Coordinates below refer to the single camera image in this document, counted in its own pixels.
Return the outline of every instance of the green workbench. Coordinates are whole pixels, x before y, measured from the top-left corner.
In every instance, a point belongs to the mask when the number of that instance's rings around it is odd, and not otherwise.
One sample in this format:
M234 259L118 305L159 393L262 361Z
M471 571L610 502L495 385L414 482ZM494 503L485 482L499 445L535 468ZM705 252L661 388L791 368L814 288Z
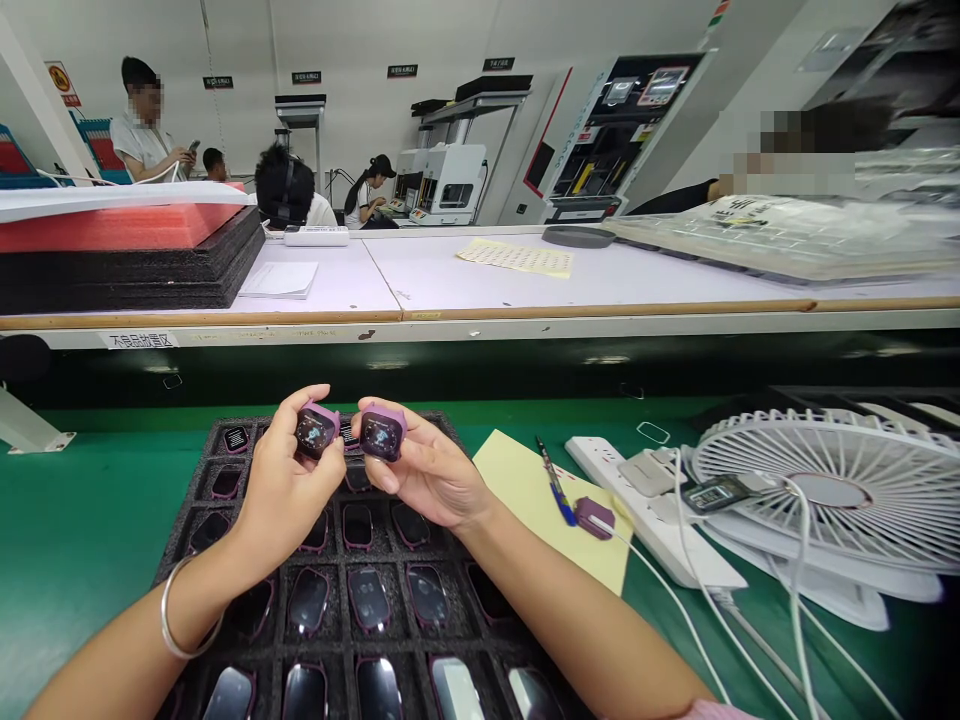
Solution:
M543 437L554 461L575 473L563 443L574 435L607 438L624 455L650 446L635 430L649 420L695 442L683 423L716 399L540 400L413 403L453 421L475 453L494 428L533 449ZM355 409L331 406L340 410ZM211 423L218 417L271 414L274 408L45 411L79 436L63 453L0 454L0 718L19 717L50 676L107 621L149 587ZM731 557L747 578L736 597L768 642L795 666L786 594L779 584ZM782 710L746 668L698 592L677 588L734 703L764 718ZM679 612L632 555L623 598L709 680ZM815 609L906 716L924 687L932 638L948 622L944 606L887 600L893 629L872 633ZM883 718L860 678L816 634L808 633L813 681L835 720ZM757 662L800 712L797 693L756 651Z

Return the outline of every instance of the person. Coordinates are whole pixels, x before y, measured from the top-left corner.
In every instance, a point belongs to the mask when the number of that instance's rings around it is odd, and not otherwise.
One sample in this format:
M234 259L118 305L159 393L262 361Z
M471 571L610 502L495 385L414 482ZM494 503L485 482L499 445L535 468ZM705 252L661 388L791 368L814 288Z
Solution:
M203 151L203 167L207 171L207 177L204 180L227 181L227 163L223 159L223 153L216 148L207 148Z
M376 209L387 201L382 196L371 199L370 191L379 190L387 178L396 176L397 173L390 167L390 158L386 155L370 158L370 167L360 173L343 201L344 225L351 230L395 228L397 225L392 220L374 218Z
M317 462L296 454L297 411L329 392L313 385L280 404L254 449L233 527L170 583L168 627L182 652L195 651L230 601L299 547L343 480L342 438ZM397 462L365 458L370 481L463 543L597 717L746 717L716 705L642 617L523 525L453 440L402 405L366 397L358 408L372 404L403 412L407 435ZM360 437L359 413L352 422ZM164 584L151 590L81 648L26 720L154 717L186 665L161 631L163 592Z
M174 182L189 178L197 154L177 145L173 136L160 128L163 106L160 76L143 60L134 57L123 59L120 74L129 106L122 116L110 121L110 140L113 151L126 165L130 179ZM178 168L171 171L177 163Z
M831 100L810 110L784 113L788 127L760 134L760 152L734 156L733 174L721 174L697 185L678 188L642 203L627 215L663 215L683 212L722 197L757 192L747 187L750 176L790 173L791 163L778 155L800 153L854 153L881 150L894 111L886 98ZM769 178L759 189L772 186ZM764 194L779 194L772 188Z
M262 153L254 171L257 207L271 230L287 225L337 227L337 216L325 197L314 192L313 171L274 143Z

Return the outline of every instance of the yellow paper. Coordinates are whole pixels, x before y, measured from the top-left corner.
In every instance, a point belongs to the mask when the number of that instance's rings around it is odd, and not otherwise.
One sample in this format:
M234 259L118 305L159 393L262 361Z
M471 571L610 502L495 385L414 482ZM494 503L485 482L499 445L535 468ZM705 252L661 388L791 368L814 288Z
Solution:
M620 595L629 549L616 538L600 540L583 528L567 525L553 498L550 479L539 454L494 430L473 462L493 493L520 522ZM554 467L571 507L575 507L580 498L589 497L613 510L617 532L624 536L633 534L630 521L614 508L609 492Z
M457 253L457 257L467 262L534 272L564 280L570 277L573 265L573 253L528 248L486 238L474 238L473 242Z

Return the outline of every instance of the warning sign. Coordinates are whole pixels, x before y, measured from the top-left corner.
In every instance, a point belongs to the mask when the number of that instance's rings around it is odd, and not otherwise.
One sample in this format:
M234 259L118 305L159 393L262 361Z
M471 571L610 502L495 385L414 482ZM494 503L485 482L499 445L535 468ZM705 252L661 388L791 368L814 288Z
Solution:
M67 107L80 107L80 96L77 95L70 82L70 76L67 75L67 69L59 60L52 60L44 63L47 66L47 72L50 73L50 79L53 80L53 86L57 88L60 97L63 98L63 104Z

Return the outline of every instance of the black hair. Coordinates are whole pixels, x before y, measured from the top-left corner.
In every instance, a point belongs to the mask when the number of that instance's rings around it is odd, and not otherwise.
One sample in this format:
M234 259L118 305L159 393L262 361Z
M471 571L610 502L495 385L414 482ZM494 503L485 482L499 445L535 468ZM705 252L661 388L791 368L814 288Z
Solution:
M203 166L207 169L207 172L210 172L222 162L223 153L216 148L207 148L203 151Z
M383 175L384 177L396 177L396 173L390 167L390 158L386 155L377 155L370 158L370 167L360 173L360 177L353 184L353 187L347 191L347 197L343 201L343 214L349 215L357 207L357 195L360 193L360 186L369 178Z
M313 172L280 143L262 153L254 171L260 217L271 227L303 225L313 202Z
M120 75L127 91L130 88L142 90L145 87L160 87L160 76L139 58L125 57L120 65Z
M882 150L895 111L888 98L833 100L776 117L761 135L762 152L853 153Z

